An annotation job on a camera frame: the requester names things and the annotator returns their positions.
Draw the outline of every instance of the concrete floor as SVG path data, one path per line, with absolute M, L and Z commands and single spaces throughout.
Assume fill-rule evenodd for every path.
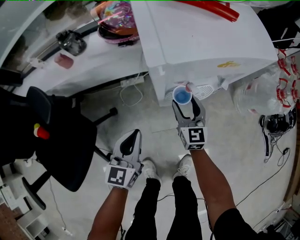
M 86 95 L 82 102 L 82 113 L 95 120 L 112 107 L 117 107 L 119 114 L 110 118 L 98 127 L 97 146 L 112 150 L 114 143 L 124 133 L 138 128 L 142 132 L 141 158 L 151 157 L 158 167 L 158 174 L 163 184 L 159 198 L 172 193 L 172 175 L 176 171 L 179 156 L 187 153 L 180 138 L 177 136 L 177 122 L 172 107 L 159 107 L 155 92 L 149 77 L 138 87 L 144 93 L 142 101 L 133 107 L 122 105 L 119 97 L 120 89 L 104 90 Z M 133 104 L 139 99 L 134 87 L 123 92 L 127 104 Z M 220 90 L 202 101 L 206 109 L 206 123 L 209 129 L 208 143 L 205 149 L 214 163 L 226 176 L 232 188 L 234 200 L 239 203 L 260 183 L 274 174 L 280 153 L 274 149 L 268 163 L 264 163 L 264 143 L 261 128 L 258 125 L 259 116 L 243 117 L 235 110 L 229 91 Z M 252 227 L 266 217 L 271 211 L 280 207 L 289 182 L 295 153 L 296 129 L 286 133 L 278 142 L 281 150 L 291 148 L 291 154 L 283 169 L 271 180 L 259 187 L 243 203 L 238 206 L 245 221 Z M 47 205 L 45 215 L 50 222 L 50 228 L 61 236 L 62 240 L 84 240 L 91 229 L 93 219 L 109 193 L 104 183 L 106 162 L 94 154 L 89 172 L 81 188 L 72 193 L 51 179 L 58 207 L 67 224 L 67 229 L 73 234 L 69 237 L 63 233 L 63 223 L 58 214 L 50 184 L 46 183 L 39 191 L 40 197 Z M 19 166 L 29 183 L 32 183 L 45 169 L 34 162 L 30 168 Z M 189 179 L 197 197 L 202 197 L 198 187 L 195 170 L 191 171 Z M 133 213 L 143 188 L 145 178 L 141 175 L 134 187 L 129 191 L 123 228 L 128 229 L 133 219 Z M 198 201 L 198 211 L 205 209 L 204 202 Z M 174 198 L 168 197 L 157 203 L 157 239 L 166 239 L 175 214 Z M 264 224 L 279 219 L 283 211 L 273 213 L 262 221 L 255 230 Z M 207 217 L 199 216 L 202 223 L 202 237 L 208 240 L 210 230 Z

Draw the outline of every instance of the shoe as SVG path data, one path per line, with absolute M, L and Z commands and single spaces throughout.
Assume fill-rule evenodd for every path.
M 191 155 L 190 154 L 185 155 L 179 162 L 177 172 L 173 175 L 172 179 L 174 180 L 174 178 L 178 176 L 187 177 L 189 175 L 189 172 L 191 171 L 192 164 L 193 164 L 193 160 Z
M 144 173 L 145 178 L 155 178 L 155 179 L 159 180 L 161 183 L 161 179 L 157 174 L 156 167 L 155 167 L 153 161 L 151 160 L 151 158 L 146 157 L 142 161 L 142 164 L 144 164 L 144 167 L 142 168 L 142 172 Z

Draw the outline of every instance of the office chair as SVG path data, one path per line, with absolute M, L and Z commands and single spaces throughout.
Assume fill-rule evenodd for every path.
M 30 143 L 33 144 L 30 146 L 30 150 L 32 152 L 33 149 L 36 152 L 39 162 L 46 169 L 46 172 L 32 185 L 25 178 L 22 178 L 22 181 L 32 199 L 44 210 L 46 205 L 37 195 L 37 191 L 50 176 L 53 176 L 68 190 L 75 192 L 85 179 L 94 152 L 105 161 L 110 161 L 110 154 L 104 154 L 95 146 L 97 125 L 117 115 L 118 112 L 116 108 L 113 108 L 109 114 L 92 122 L 80 114 L 78 99 L 48 96 L 36 87 L 29 88 L 26 101 L 24 98 L 18 98 L 18 100 L 22 105 L 19 107 L 23 107 L 23 110 L 26 109 L 27 114 L 24 117 L 30 119 L 26 126 L 23 126 L 27 129 L 26 136 L 31 139 Z M 49 132 L 49 139 L 36 138 L 33 135 L 35 123 L 39 123 Z

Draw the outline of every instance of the plastic cup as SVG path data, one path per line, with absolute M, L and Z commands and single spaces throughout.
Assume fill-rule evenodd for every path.
M 191 101 L 192 93 L 186 91 L 185 85 L 180 85 L 173 90 L 173 99 L 176 103 L 185 105 Z

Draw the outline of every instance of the red tube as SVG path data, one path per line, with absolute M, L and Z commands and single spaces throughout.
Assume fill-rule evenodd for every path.
M 177 1 L 215 13 L 231 22 L 239 18 L 239 13 L 217 1 Z

